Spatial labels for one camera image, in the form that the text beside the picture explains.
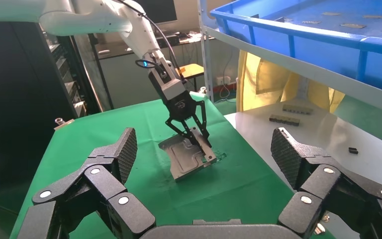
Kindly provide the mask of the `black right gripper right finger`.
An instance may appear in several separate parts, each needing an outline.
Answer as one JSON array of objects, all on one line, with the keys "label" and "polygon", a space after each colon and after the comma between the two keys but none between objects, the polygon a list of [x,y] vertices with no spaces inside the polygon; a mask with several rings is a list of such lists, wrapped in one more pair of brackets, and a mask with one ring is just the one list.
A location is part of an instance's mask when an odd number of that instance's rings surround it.
[{"label": "black right gripper right finger", "polygon": [[309,238],[328,212],[362,239],[382,239],[382,184],[344,168],[324,149],[296,141],[283,127],[272,134],[271,153],[294,196],[279,225]]}]

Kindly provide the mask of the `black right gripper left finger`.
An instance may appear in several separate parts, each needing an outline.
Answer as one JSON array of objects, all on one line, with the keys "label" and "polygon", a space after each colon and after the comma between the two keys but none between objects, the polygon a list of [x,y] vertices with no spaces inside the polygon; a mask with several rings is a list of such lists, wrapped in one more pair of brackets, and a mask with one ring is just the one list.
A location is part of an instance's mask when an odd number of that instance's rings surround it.
[{"label": "black right gripper left finger", "polygon": [[134,128],[113,144],[95,148],[82,166],[39,190],[20,230],[20,239],[67,239],[86,216],[96,213],[118,239],[138,239],[156,219],[125,183],[137,154]]}]

